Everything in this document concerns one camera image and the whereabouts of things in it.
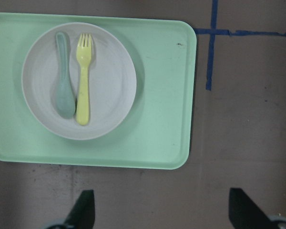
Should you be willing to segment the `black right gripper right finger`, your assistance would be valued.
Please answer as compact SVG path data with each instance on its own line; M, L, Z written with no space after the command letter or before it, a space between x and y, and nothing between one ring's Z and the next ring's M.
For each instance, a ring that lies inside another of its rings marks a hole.
M241 188L230 188L228 216L235 229L276 229L276 225Z

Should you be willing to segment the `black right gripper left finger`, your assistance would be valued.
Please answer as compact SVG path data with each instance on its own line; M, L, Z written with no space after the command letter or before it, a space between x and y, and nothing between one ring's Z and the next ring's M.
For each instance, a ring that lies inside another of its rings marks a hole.
M63 229L92 229L94 223L94 191L84 190L63 222Z

